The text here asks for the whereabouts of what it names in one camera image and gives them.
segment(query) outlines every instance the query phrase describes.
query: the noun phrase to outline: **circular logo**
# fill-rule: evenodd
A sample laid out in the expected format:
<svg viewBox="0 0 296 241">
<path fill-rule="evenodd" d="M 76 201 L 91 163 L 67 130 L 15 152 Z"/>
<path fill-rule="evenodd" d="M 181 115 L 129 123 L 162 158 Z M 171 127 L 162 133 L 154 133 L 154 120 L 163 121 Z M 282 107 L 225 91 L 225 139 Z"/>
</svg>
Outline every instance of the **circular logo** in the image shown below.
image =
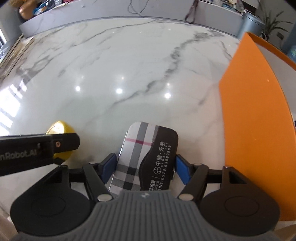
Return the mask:
<svg viewBox="0 0 296 241">
<path fill-rule="evenodd" d="M 156 175 L 159 175 L 161 173 L 161 168 L 160 167 L 155 167 L 153 169 L 153 172 L 156 174 Z"/>
</svg>

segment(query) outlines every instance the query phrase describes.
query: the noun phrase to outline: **gray ribbed gripper base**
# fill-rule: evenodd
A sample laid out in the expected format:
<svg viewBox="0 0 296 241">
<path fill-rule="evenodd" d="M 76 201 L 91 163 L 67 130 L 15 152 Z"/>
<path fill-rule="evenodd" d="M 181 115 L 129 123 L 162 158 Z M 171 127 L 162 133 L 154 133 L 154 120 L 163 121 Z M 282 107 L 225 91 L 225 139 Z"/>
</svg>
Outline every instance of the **gray ribbed gripper base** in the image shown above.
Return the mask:
<svg viewBox="0 0 296 241">
<path fill-rule="evenodd" d="M 174 198 L 170 191 L 122 191 L 118 198 L 97 203 L 76 229 L 54 237 L 24 233 L 12 241 L 280 241 L 273 232 L 237 237 L 217 230 L 196 205 Z"/>
</svg>

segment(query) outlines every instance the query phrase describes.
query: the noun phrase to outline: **plaid pattern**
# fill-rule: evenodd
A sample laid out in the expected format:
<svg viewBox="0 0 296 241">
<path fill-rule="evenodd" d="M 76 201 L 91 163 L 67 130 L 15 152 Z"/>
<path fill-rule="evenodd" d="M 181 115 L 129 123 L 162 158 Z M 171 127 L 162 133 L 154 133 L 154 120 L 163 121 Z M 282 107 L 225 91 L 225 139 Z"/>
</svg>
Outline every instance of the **plaid pattern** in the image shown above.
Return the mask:
<svg viewBox="0 0 296 241">
<path fill-rule="evenodd" d="M 155 140 L 158 126 L 136 122 L 128 129 L 110 185 L 110 193 L 117 197 L 122 190 L 139 191 L 139 167 Z"/>
</svg>

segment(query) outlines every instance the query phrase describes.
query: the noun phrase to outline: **yellow round container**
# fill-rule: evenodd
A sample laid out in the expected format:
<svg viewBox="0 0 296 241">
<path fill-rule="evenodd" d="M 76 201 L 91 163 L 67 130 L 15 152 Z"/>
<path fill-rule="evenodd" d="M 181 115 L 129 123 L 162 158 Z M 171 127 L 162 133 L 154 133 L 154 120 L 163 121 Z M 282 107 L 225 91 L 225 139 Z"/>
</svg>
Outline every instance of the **yellow round container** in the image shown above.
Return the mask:
<svg viewBox="0 0 296 241">
<path fill-rule="evenodd" d="M 66 122 L 57 121 L 57 122 L 53 123 L 50 126 L 50 128 L 48 129 L 48 131 L 46 132 L 46 134 L 63 134 L 63 133 L 75 133 L 75 130 L 73 129 L 73 127 L 68 125 Z M 61 152 L 61 153 L 56 153 L 56 154 L 54 154 L 53 158 L 54 159 L 61 158 L 66 161 L 72 155 L 72 152 L 73 151 L 65 151 L 65 152 Z"/>
</svg>

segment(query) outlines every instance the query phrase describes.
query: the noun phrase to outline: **brown vase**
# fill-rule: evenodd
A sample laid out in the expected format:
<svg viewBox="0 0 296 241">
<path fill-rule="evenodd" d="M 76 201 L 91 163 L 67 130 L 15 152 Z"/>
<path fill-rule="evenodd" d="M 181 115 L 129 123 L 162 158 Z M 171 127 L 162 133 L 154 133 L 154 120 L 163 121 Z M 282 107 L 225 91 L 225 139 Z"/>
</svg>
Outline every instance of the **brown vase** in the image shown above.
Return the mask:
<svg viewBox="0 0 296 241">
<path fill-rule="evenodd" d="M 27 0 L 19 9 L 19 13 L 23 19 L 29 20 L 33 17 L 33 10 L 37 8 L 35 0 Z"/>
</svg>

